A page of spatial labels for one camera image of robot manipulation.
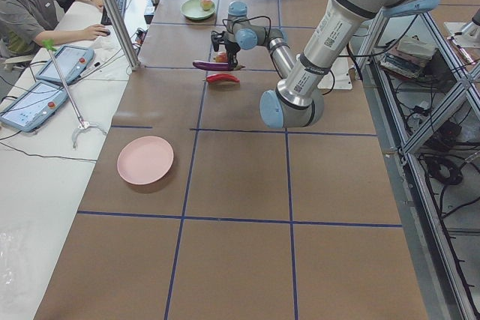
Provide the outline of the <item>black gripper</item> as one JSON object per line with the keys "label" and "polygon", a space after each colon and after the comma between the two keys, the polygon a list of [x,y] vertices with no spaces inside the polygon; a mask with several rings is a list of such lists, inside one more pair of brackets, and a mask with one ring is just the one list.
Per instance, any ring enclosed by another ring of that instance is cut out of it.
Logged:
{"label": "black gripper", "polygon": [[231,40],[230,33],[228,31],[219,32],[213,30],[211,31],[210,38],[215,52],[219,51],[220,45],[224,46],[228,58],[228,68],[237,69],[239,63],[236,59],[236,55],[240,51],[240,46],[234,40]]}

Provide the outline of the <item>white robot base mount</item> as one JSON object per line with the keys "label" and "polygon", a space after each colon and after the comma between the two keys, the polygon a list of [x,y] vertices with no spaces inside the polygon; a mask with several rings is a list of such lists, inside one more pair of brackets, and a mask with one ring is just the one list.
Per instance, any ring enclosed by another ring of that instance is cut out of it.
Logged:
{"label": "white robot base mount", "polygon": [[348,58],[337,58],[331,66],[331,73],[325,75],[318,85],[323,90],[352,90],[353,84],[349,75]]}

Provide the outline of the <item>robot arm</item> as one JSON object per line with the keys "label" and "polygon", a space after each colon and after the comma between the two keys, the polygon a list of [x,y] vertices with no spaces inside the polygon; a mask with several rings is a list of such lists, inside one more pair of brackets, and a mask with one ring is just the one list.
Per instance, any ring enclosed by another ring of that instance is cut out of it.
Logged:
{"label": "robot arm", "polygon": [[397,17],[433,10],[440,0],[328,0],[327,8],[304,50],[293,57],[282,31],[252,25],[247,7],[240,1],[229,5],[226,29],[213,31],[214,47],[224,45],[230,67],[236,65],[236,53],[264,46],[281,75],[273,90],[260,99],[260,114],[270,128],[308,127],[315,124],[324,109],[318,88],[337,57],[345,49],[359,26],[378,13]]}

